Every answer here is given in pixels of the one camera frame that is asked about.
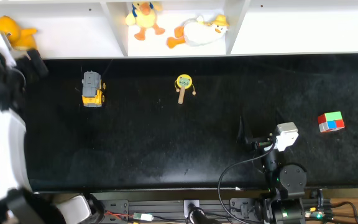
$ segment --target yellow toy truck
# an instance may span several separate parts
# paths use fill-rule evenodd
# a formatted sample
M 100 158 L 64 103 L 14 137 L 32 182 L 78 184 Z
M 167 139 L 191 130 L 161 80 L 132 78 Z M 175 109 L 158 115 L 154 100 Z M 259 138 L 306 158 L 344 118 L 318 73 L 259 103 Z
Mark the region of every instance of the yellow toy truck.
M 101 76 L 97 72 L 85 72 L 82 80 L 82 102 L 86 107 L 101 107 L 104 103 L 103 91 L 106 84 L 102 83 Z

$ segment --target metal bracket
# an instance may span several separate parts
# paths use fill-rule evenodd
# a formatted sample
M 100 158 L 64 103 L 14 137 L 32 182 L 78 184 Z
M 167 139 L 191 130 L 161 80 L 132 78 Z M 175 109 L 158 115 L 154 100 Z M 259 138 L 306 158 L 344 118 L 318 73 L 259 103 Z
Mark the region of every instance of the metal bracket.
M 193 204 L 196 207 L 200 207 L 200 201 L 199 200 L 184 200 L 183 205 L 183 213 L 185 215 L 185 218 L 189 216 L 189 205 Z
M 113 213 L 129 214 L 128 200 L 100 200 L 105 210 Z M 100 223 L 127 224 L 128 217 L 122 217 L 122 220 L 112 215 L 105 215 Z
M 232 198 L 230 199 L 230 213 L 237 218 L 259 222 L 255 215 L 254 198 Z

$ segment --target colorful cube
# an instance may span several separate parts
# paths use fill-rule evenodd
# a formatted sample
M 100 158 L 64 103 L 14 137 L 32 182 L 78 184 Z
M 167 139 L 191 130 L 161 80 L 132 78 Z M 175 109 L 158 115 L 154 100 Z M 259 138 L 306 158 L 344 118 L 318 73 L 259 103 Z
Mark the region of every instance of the colorful cube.
M 341 112 L 325 113 L 318 117 L 318 126 L 320 132 L 325 133 L 329 131 L 337 131 L 345 128 L 345 123 L 342 119 Z

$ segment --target black table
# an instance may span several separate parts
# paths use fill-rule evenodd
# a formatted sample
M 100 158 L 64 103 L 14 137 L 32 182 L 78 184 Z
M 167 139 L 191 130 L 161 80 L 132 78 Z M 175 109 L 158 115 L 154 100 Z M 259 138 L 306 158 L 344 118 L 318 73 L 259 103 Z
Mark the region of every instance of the black table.
M 214 188 L 225 167 L 254 156 L 236 143 L 239 117 L 265 136 L 276 111 L 299 129 L 285 156 L 307 169 L 308 187 L 358 187 L 358 54 L 46 64 L 50 76 L 27 89 L 33 190 Z M 104 73 L 104 108 L 82 105 L 87 70 Z M 186 91 L 179 105 L 174 81 L 182 73 L 197 95 Z M 332 111 L 346 127 L 321 134 L 317 117 Z M 258 166 L 236 167 L 223 187 L 266 188 Z

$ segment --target wooden handle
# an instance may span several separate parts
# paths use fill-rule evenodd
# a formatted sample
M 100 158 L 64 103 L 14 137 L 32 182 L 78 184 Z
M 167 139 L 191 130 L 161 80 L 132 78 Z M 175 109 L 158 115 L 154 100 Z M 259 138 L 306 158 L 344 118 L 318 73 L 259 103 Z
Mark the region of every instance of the wooden handle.
M 183 103 L 183 99 L 184 99 L 184 97 L 185 97 L 185 90 L 186 90 L 186 88 L 185 88 L 184 86 L 182 86 L 182 87 L 180 88 L 179 100 L 178 100 L 178 103 L 179 103 L 179 104 L 182 104 L 182 103 Z

